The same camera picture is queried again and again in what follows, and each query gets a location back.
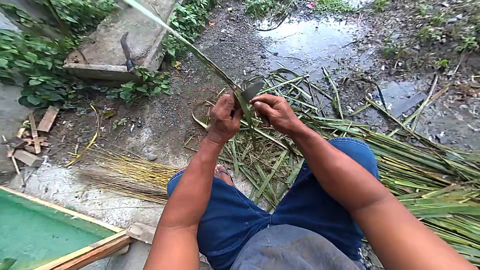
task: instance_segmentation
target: wooden frame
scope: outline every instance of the wooden frame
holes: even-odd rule
[[[84,214],[72,211],[70,209],[66,209],[53,203],[46,202],[44,200],[35,198],[27,194],[20,193],[4,186],[0,186],[0,189],[16,196],[23,197],[40,205],[46,206],[48,208],[52,208],[57,211],[72,215],[76,218],[100,225],[116,233],[96,243],[78,249],[72,253],[64,255],[42,266],[39,266],[34,270],[77,270],[108,256],[126,253],[128,251],[129,244],[135,241],[135,239],[126,235],[126,230],[120,227],[110,225],[108,223],[94,219]]]

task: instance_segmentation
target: green plant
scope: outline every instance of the green plant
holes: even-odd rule
[[[98,90],[107,93],[107,98],[123,99],[127,105],[144,96],[157,96],[160,93],[171,95],[169,91],[169,73],[159,71],[149,71],[143,67],[137,67],[137,75],[142,79],[142,83],[129,82],[122,84],[120,88],[100,87]]]
[[[448,66],[449,63],[450,63],[450,60],[442,59],[442,60],[438,61],[438,66],[441,67],[441,68],[445,68],[445,67]]]
[[[416,36],[423,41],[440,40],[442,33],[443,28],[425,25],[416,33]]]
[[[428,9],[430,8],[427,4],[420,4],[418,7],[418,12],[421,16],[426,16],[428,14]]]
[[[251,18],[263,18],[280,6],[276,0],[247,0],[245,13]]]
[[[384,11],[385,7],[387,7],[388,0],[374,0],[373,7],[377,11]]]
[[[474,50],[479,48],[479,43],[475,36],[462,36],[462,43],[456,49],[458,51]]]
[[[81,30],[90,29],[91,21],[99,22],[107,11],[116,7],[112,0],[97,1],[101,8],[97,9],[93,2],[76,0],[75,3],[65,0],[53,0],[58,6],[58,15],[68,20],[73,11],[82,12],[80,16],[88,17],[89,23],[78,23],[78,27],[71,25],[65,33],[67,36],[55,39],[45,38],[38,30],[41,27],[49,27],[47,22],[36,21],[25,12],[9,4],[2,4],[2,8],[13,13],[16,21],[21,23],[25,31],[14,32],[0,30],[0,80],[4,83],[15,84],[17,77],[22,77],[22,96],[19,103],[29,107],[44,107],[47,105],[63,105],[70,108],[72,102],[83,97],[79,90],[88,90],[89,87],[74,76],[66,73],[63,68],[63,60],[67,53],[74,49],[80,42]],[[81,3],[85,3],[82,10],[75,9]]]
[[[125,126],[127,124],[127,118],[122,118],[120,120],[114,120],[113,121],[113,130],[116,130],[119,125]]]
[[[434,26],[441,26],[444,22],[444,14],[437,13],[434,17],[432,17],[432,25]]]
[[[80,35],[95,29],[113,9],[118,8],[114,0],[51,0],[51,3],[68,29]]]
[[[208,20],[208,11],[212,6],[210,0],[189,0],[185,6],[175,7],[175,15],[169,20],[172,27],[185,39],[194,42]],[[187,51],[185,46],[169,34],[164,40],[165,51],[175,57]]]
[[[313,9],[320,13],[348,13],[355,9],[344,0],[317,0],[317,4]]]

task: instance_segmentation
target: right hand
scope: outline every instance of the right hand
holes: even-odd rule
[[[250,104],[255,107],[255,111],[261,116],[266,116],[270,124],[279,132],[292,136],[295,131],[304,126],[302,121],[293,112],[288,102],[282,98],[269,94],[254,97]]]

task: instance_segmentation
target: knife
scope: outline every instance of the knife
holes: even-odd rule
[[[264,86],[265,82],[257,82],[249,87],[247,87],[243,92],[240,93],[242,99],[245,101],[245,103],[250,104],[250,100],[252,100],[260,90],[262,90],[262,87]],[[237,98],[235,98],[235,109],[240,108],[240,103],[238,102]],[[262,119],[262,122],[266,127],[270,126],[270,121],[268,118],[262,114],[259,114],[260,118]]]

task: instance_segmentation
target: leg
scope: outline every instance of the leg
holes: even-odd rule
[[[177,186],[183,171],[168,183],[168,196]],[[216,270],[230,269],[250,238],[268,226],[270,214],[261,210],[236,187],[213,177],[207,209],[198,225],[200,253]]]
[[[375,157],[368,146],[352,138],[329,141],[378,178]],[[350,214],[320,186],[305,162],[295,183],[272,214],[273,225],[290,224],[314,231],[352,260],[359,260],[363,233]]]

